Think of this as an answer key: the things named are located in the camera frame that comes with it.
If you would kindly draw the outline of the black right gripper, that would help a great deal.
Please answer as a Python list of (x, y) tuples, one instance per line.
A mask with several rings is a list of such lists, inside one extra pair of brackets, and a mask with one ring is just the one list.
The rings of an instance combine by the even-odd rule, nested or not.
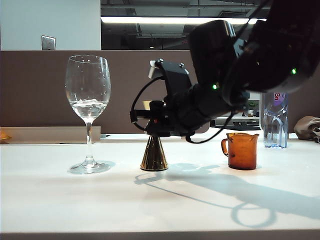
[(161, 100), (144, 100), (137, 109), (138, 118), (151, 118), (146, 133), (154, 137), (192, 136), (204, 124), (220, 114), (220, 90), (212, 84), (192, 84), (181, 63), (161, 59), (159, 69), (167, 96)]

